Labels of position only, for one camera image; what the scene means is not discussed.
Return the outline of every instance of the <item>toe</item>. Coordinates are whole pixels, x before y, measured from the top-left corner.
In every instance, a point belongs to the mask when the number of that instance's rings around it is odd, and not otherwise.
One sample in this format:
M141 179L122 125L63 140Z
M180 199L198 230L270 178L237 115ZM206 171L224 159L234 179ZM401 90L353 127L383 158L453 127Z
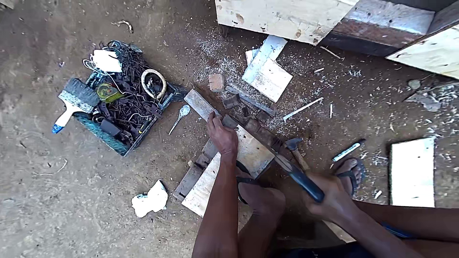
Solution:
M357 160L355 158L350 158L346 160L337 170L336 174L340 174L346 171L351 170L353 167L357 165Z

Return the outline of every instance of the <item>concrete floor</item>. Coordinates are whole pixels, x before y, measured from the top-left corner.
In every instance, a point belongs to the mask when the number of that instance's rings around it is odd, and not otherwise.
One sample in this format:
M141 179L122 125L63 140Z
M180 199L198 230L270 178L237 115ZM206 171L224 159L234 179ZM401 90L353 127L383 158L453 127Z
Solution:
M121 19L132 23L134 34L110 24ZM187 162L196 159L208 139L204 122L192 112L167 135L183 105L173 103L141 146L121 158L73 119L52 135L51 126L64 110L56 96L70 77L90 74L81 59L99 42L118 39L141 47L147 61L171 82L192 82L222 113L225 94L208 91L210 73L223 72L230 84L266 103L240 79L246 67L244 51L260 46L266 36L231 29L222 38L215 5L206 0L21 1L15 10L1 11L0 21L0 257L189 257L201 218L172 196L167 210L142 219L130 202L158 179L169 193L175 189L188 170ZM277 103L280 115L303 105L299 98L325 99L286 124L275 118L265 126L283 139L308 139L300 149L323 173L330 173L337 152L366 138L354 155L365 156L369 178L356 199L380 204L389 200L387 160L380 157L388 157L390 144L441 135L436 205L459 207L457 103L436 113L403 103L413 93L407 81L430 73L332 50L344 60L307 44L286 45L277 61L293 80ZM360 71L361 76L348 71ZM432 75L422 86L449 80ZM58 171L65 160L60 172L39 175ZM275 168L261 179L286 193L286 218L305 213L291 179ZM383 194L375 200L378 190ZM300 233L309 239L320 235L311 232L304 228Z

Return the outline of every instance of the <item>rusty metal tool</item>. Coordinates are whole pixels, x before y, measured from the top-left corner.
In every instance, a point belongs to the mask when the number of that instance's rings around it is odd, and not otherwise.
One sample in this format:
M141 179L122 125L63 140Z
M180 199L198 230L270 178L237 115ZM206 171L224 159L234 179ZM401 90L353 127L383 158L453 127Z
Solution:
M289 149L292 153L293 156L297 159L298 163L300 163L300 166L303 168L304 172L307 172L311 170L309 165L304 161L303 156L301 156L300 151L298 150L298 142L303 141L303 138L292 138L290 140L287 140L285 142L285 145L287 149Z

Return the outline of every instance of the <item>paint brush handle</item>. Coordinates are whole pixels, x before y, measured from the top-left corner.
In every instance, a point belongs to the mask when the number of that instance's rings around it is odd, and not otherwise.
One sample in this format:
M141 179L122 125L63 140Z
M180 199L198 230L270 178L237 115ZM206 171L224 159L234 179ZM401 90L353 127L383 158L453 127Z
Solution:
M73 106L67 101L64 101L64 103L67 109L54 123L53 129L51 130L54 134L59 133L67 125L73 113L83 111L81 108Z

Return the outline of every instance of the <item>wood block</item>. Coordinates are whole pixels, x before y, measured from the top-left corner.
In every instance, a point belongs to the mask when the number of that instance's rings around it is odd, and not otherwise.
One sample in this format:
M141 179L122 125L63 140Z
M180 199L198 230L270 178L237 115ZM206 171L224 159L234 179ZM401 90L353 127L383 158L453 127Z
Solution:
M225 79L222 74L209 75L209 89L212 92L222 92L225 90Z
M205 169L209 165L212 158L209 158L204 153L201 153L201 155L199 155L198 159L195 161L195 164L201 167L202 169Z
M185 96L185 101L194 109L196 112L207 121L209 119L209 114L214 111L215 115L221 116L220 113L213 108L207 100L205 100L201 94L195 90L190 90L190 92Z
M229 98L224 99L223 106L225 107L225 109L230 109L230 108L234 108L235 106L239 105L240 102L241 102L241 99L239 98L239 94L236 94L236 95L232 95Z
M201 177L204 170L196 165L190 167L186 172L185 177L180 182L179 186L175 189L173 196L181 201L185 199L190 190Z
M271 133L268 129L264 127L260 127L255 135L263 144L269 147L271 147L274 143L276 143L279 140L279 138L277 138L275 134Z
M246 130L253 135L258 132L258 129L260 129L260 127L260 122L253 118L251 118L249 122L246 124Z
M238 123L229 115L225 115L225 117L222 120L222 125L231 129L235 129L238 126Z
M266 113L265 111L260 111L260 113L258 113L258 115L256 116L258 120L262 121L262 122L266 122L268 121L271 116L268 115L268 113Z

